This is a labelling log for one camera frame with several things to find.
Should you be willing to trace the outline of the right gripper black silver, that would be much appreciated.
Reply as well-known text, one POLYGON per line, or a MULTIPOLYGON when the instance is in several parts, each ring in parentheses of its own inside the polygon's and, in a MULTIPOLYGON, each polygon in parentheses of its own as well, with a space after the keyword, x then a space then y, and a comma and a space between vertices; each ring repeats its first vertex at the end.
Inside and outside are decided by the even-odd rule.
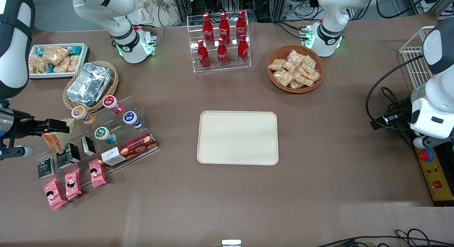
POLYGON ((1 107, 1 138, 24 138, 51 132, 68 133, 68 129, 66 121, 34 121, 34 117, 28 113, 1 107))

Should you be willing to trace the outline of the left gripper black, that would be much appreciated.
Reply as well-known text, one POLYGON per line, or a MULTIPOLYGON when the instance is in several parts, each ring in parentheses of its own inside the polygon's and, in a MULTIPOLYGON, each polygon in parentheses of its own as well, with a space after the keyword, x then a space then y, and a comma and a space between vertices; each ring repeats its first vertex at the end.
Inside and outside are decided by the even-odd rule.
POLYGON ((396 114, 387 113, 382 116, 382 120, 371 120, 370 125, 374 130, 383 128, 384 124, 396 124, 402 129, 410 129, 412 116, 411 106, 397 106, 396 114))

